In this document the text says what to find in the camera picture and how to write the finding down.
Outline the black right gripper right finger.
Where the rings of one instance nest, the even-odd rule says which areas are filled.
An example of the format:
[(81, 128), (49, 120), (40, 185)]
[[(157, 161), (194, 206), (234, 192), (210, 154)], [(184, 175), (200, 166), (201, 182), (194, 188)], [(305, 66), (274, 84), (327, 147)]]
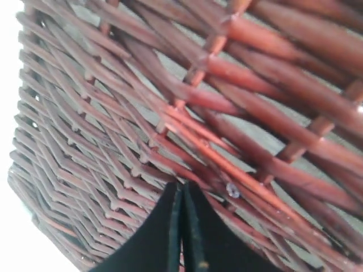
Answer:
[(233, 233), (200, 187), (186, 183), (181, 193), (180, 234), (185, 271), (281, 271)]

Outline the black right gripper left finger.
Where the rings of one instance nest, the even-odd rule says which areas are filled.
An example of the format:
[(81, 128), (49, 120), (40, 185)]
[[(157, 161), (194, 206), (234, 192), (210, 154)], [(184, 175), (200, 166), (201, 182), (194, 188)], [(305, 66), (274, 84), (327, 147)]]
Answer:
[(169, 183), (136, 233), (102, 263), (103, 271), (179, 271), (180, 186)]

